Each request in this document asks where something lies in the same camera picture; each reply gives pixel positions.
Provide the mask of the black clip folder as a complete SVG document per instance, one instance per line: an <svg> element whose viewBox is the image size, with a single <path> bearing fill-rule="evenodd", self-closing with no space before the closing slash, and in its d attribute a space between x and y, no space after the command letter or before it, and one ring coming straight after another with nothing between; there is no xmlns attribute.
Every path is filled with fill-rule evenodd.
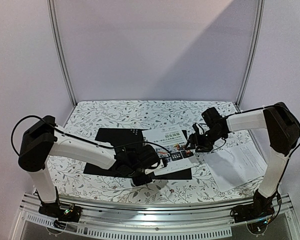
<svg viewBox="0 0 300 240"><path fill-rule="evenodd" d="M84 173L115 177L114 163L115 155L120 148L139 149L145 145L152 146L151 142L145 141L141 129L128 128L100 128L95 137L94 149L97 151L92 154L94 159L86 161ZM161 176L150 173L152 180L191 180L191 169L180 170Z"/></svg>

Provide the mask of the white text paper sheet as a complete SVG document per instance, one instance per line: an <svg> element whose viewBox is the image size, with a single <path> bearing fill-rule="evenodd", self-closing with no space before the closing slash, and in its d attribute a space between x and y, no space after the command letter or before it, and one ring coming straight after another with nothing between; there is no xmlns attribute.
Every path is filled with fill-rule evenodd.
<svg viewBox="0 0 300 240"><path fill-rule="evenodd" d="M264 176L267 164L252 143L233 146L203 157L220 192Z"/></svg>

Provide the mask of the colour printed brochure sheet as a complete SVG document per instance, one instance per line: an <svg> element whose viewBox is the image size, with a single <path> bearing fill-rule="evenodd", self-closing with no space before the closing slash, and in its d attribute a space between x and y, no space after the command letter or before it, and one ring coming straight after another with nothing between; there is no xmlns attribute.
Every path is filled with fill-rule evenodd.
<svg viewBox="0 0 300 240"><path fill-rule="evenodd" d="M143 138L152 143L155 152L166 166L153 171L155 176L191 169L199 162L192 150L186 149L187 138L180 126L148 129L142 132Z"/></svg>

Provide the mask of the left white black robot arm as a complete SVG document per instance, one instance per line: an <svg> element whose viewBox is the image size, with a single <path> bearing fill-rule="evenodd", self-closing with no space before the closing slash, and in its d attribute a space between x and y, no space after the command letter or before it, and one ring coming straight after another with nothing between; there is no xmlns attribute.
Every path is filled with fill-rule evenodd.
<svg viewBox="0 0 300 240"><path fill-rule="evenodd" d="M156 153L155 143L139 141L120 146L89 140L65 132L55 122L55 117L46 115L27 129L21 141L18 165L26 171L35 186L42 215L55 218L57 222L80 221L82 207L60 202L57 187L53 184L47 167L50 156L79 160L106 170L115 177L131 178L135 186L148 184L150 176L166 164Z"/></svg>

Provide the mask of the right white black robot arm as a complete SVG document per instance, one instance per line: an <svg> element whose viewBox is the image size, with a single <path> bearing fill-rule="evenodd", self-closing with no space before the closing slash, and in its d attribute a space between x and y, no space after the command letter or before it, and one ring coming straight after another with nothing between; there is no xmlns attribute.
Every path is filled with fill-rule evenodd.
<svg viewBox="0 0 300 240"><path fill-rule="evenodd" d="M236 223L269 216L263 222L268 225L277 217L272 202L276 198L279 205L282 203L279 185L292 154L300 147L300 122L283 102L227 116L221 116L215 107L211 107L201 115L208 130L200 130L196 123L193 124L194 133L185 145L186 149L197 153L211 152L215 142L226 140L230 133L267 130L271 155L263 180L253 195L253 202L233 207L230 216Z"/></svg>

